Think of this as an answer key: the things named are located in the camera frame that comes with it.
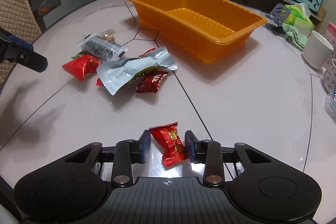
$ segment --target white cup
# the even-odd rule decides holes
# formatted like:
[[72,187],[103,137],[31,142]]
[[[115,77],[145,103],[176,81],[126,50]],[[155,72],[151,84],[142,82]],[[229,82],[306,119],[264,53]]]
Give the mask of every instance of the white cup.
[[327,68],[323,75],[323,85],[329,92],[336,90],[336,60],[332,59],[331,65]]
[[303,57],[315,69],[323,67],[334,51],[334,47],[318,32],[312,31],[307,45],[303,49]]

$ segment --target chair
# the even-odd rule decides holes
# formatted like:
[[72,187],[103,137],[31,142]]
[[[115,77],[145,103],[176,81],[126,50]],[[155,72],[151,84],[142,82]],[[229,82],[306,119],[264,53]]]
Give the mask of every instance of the chair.
[[[0,0],[0,27],[28,43],[33,43],[41,35],[28,0]],[[14,65],[8,61],[0,64],[0,85]]]

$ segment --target ribbed black surface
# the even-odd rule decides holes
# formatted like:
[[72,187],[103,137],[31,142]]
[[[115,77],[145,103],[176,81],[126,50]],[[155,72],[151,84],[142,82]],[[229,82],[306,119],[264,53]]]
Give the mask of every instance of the ribbed black surface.
[[[32,224],[25,220],[22,224]],[[96,212],[73,224],[259,224],[236,210],[219,189],[197,178],[142,178],[112,191]],[[301,224],[314,224],[311,220]]]

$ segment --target basket bottom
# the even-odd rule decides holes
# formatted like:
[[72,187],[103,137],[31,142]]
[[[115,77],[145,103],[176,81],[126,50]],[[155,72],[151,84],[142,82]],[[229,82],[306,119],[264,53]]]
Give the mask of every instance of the basket bottom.
[[235,32],[230,28],[218,23],[217,21],[214,21],[211,18],[208,18],[187,8],[170,10],[168,13],[194,25],[197,28],[200,28],[213,37],[225,38]]

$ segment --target metal screw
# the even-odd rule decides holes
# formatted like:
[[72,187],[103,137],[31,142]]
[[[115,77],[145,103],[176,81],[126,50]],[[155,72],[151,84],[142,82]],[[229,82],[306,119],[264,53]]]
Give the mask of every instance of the metal screw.
[[125,175],[119,175],[114,177],[113,179],[116,183],[120,183],[120,184],[124,184],[129,182],[131,179],[129,178],[129,176],[125,176]]
[[211,184],[217,184],[222,181],[222,178],[217,175],[211,175],[211,176],[207,176],[205,180]]

